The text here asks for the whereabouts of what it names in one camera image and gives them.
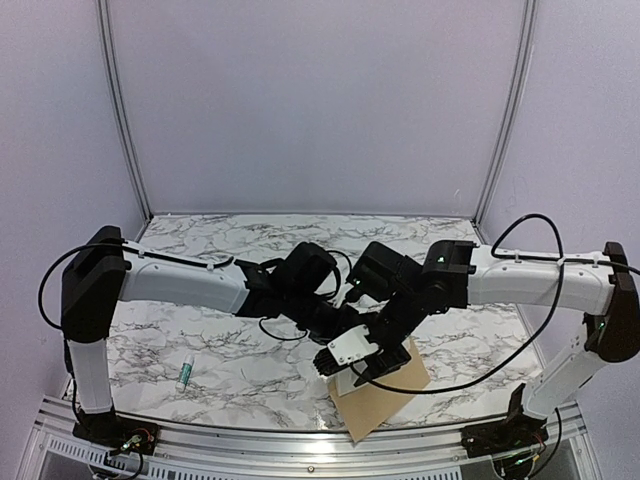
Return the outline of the cream letter paper sheet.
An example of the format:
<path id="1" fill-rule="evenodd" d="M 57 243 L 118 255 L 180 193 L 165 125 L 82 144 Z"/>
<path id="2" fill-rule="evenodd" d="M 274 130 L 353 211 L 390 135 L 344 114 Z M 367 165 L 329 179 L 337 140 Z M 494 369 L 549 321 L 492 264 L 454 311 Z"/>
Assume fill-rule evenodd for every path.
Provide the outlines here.
<path id="1" fill-rule="evenodd" d="M 366 382 L 361 381 L 359 376 L 351 370 L 344 370 L 336 374 L 334 384 L 338 397 L 349 395 L 367 385 Z"/>

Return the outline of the brown kraft paper envelope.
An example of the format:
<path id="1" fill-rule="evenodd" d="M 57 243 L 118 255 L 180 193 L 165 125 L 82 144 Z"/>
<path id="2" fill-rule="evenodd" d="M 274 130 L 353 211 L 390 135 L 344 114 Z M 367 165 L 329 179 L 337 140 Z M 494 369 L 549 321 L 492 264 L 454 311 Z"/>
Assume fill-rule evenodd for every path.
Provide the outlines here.
<path id="1" fill-rule="evenodd" d="M 395 373 L 377 379 L 376 382 L 394 388 L 424 390 L 431 383 L 431 378 L 418 352 L 414 338 L 406 340 L 403 346 L 411 355 L 409 363 Z M 390 392 L 369 383 L 349 395 L 338 397 L 334 377 L 335 375 L 328 382 L 328 392 L 346 426 L 351 441 L 355 444 L 398 414 L 415 398 L 415 395 Z"/>

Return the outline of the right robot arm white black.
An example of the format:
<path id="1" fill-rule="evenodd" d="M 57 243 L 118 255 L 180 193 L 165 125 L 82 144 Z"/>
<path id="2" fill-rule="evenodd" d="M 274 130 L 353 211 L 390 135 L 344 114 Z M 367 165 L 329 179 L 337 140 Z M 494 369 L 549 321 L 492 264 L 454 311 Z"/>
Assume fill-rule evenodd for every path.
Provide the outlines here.
<path id="1" fill-rule="evenodd" d="M 580 311 L 578 335 L 533 380 L 511 395 L 509 414 L 495 438 L 515 448 L 552 411 L 608 364 L 639 352 L 639 294 L 623 247 L 609 242 L 586 254 L 519 253 L 469 241 L 441 240 L 415 266 L 372 243 L 349 278 L 357 292 L 384 302 L 364 327 L 349 330 L 343 365 L 364 361 L 371 382 L 400 365 L 405 339 L 423 319 L 451 309 L 493 303 Z"/>

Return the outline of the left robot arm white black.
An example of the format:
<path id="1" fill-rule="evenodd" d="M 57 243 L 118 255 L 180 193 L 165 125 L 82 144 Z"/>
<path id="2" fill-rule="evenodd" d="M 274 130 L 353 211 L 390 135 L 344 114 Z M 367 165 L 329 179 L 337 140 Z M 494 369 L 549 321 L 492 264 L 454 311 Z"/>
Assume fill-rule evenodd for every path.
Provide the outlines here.
<path id="1" fill-rule="evenodd" d="M 328 345 L 355 327 L 359 313 L 330 304 L 318 288 L 339 273 L 334 257 L 311 242 L 286 258 L 255 263 L 193 259 L 144 250 L 105 226 L 63 271 L 61 327 L 80 397 L 79 424 L 106 445 L 125 438 L 112 398 L 106 340 L 119 302 L 150 300 L 210 308 L 241 318 L 284 316 Z"/>

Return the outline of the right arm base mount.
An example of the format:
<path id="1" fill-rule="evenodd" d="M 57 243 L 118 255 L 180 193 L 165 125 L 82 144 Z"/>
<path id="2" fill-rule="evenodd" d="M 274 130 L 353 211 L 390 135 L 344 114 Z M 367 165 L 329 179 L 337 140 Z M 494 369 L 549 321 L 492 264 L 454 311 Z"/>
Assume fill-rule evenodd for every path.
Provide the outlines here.
<path id="1" fill-rule="evenodd" d="M 544 425 L 507 424 L 503 421 L 470 425 L 461 430 L 461 445 L 469 458 L 540 445 L 548 438 Z"/>

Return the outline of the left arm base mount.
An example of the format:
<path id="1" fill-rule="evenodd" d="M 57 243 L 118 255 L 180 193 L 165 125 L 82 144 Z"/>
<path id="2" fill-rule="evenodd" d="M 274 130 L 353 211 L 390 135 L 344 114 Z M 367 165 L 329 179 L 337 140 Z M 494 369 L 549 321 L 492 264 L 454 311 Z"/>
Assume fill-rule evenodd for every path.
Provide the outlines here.
<path id="1" fill-rule="evenodd" d="M 152 455 L 160 427 L 157 423 L 122 417 L 114 408 L 99 414 L 88 414 L 77 404 L 78 388 L 72 382 L 72 411 L 75 416 L 73 436 L 110 448 L 110 456 L 125 453 Z"/>

